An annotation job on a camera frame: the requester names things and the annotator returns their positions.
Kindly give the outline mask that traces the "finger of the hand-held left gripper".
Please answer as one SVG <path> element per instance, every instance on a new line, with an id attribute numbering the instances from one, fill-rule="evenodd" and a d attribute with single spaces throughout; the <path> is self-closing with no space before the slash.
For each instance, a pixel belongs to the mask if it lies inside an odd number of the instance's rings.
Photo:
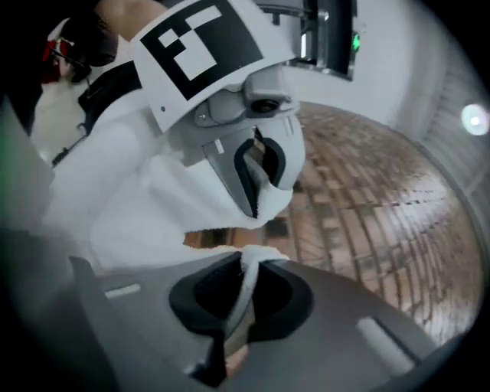
<path id="1" fill-rule="evenodd" d="M 264 146 L 262 168 L 276 188 L 292 190 L 305 163 L 305 143 L 296 115 L 260 123 Z"/>

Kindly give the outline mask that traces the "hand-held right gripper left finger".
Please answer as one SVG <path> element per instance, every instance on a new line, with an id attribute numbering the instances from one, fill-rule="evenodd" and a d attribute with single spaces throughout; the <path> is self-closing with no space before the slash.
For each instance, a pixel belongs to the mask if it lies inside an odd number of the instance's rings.
<path id="1" fill-rule="evenodd" d="M 97 276 L 73 257 L 88 387 L 219 387 L 251 294 L 239 252 Z"/>

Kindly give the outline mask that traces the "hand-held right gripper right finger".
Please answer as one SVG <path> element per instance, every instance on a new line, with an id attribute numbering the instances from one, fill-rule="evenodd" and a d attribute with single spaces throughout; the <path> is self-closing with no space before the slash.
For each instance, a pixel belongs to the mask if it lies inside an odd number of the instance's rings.
<path id="1" fill-rule="evenodd" d="M 260 264 L 248 354 L 227 391 L 369 391 L 435 350 L 362 284 L 291 260 Z"/>

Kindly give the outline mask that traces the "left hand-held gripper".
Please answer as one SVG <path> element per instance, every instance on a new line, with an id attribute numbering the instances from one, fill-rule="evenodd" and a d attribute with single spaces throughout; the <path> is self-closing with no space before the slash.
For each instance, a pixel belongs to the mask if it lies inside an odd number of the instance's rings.
<path id="1" fill-rule="evenodd" d="M 162 155 L 185 167 L 209 161 L 242 212 L 257 218 L 245 155 L 260 141 L 260 123 L 299 108 L 283 34 L 252 1 L 184 1 L 143 28 L 132 50 Z"/>

